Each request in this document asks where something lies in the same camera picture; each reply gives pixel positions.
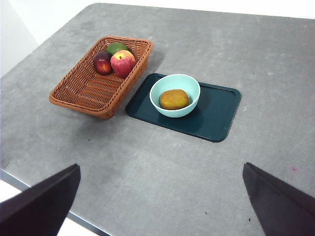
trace dark green tray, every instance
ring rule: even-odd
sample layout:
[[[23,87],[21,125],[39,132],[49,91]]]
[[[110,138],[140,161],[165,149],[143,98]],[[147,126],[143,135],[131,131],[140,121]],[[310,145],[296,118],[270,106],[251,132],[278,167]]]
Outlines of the dark green tray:
[[[180,118],[170,118],[159,113],[150,102],[153,84],[165,75],[149,75],[126,106],[133,118],[189,134],[211,142],[221,142],[227,137],[233,117],[241,99],[234,88],[205,83],[200,84],[200,98],[195,109]]]

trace table surface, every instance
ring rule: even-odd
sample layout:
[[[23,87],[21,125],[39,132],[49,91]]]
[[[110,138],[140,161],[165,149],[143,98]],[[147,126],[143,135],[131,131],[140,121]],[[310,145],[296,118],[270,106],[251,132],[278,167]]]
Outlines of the table surface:
[[[155,46],[115,115],[49,103],[49,92],[106,35]],[[78,163],[71,212],[111,235],[262,236],[245,162],[315,196],[314,42],[315,20],[90,5],[1,79],[2,172],[34,185]],[[211,143],[127,116],[151,73],[238,89],[227,138]]]

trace mango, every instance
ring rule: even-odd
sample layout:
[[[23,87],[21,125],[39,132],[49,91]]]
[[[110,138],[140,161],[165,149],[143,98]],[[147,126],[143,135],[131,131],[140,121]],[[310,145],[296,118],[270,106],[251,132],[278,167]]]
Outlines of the mango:
[[[185,91],[172,89],[165,91],[159,97],[160,106],[166,110],[177,110],[189,105],[189,98]]]

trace brown wicker basket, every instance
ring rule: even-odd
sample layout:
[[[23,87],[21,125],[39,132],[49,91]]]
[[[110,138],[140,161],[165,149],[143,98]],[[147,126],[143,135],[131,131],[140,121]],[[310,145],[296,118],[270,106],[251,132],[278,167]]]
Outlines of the brown wicker basket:
[[[98,74],[94,56],[112,42],[129,47],[137,63],[122,79],[114,72]],[[49,101],[100,118],[111,118],[119,104],[147,67],[153,43],[146,39],[106,36],[99,39],[49,94]]]

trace apple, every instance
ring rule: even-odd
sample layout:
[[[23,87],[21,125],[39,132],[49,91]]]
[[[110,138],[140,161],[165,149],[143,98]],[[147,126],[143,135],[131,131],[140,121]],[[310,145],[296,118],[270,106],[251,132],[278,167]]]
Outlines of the apple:
[[[95,70],[102,74],[107,75],[110,72],[112,72],[112,66],[110,64],[110,58],[112,55],[110,55],[108,52],[101,51],[93,59],[93,65]]]
[[[136,65],[136,59],[131,52],[120,50],[112,56],[110,63],[119,77],[126,78]]]

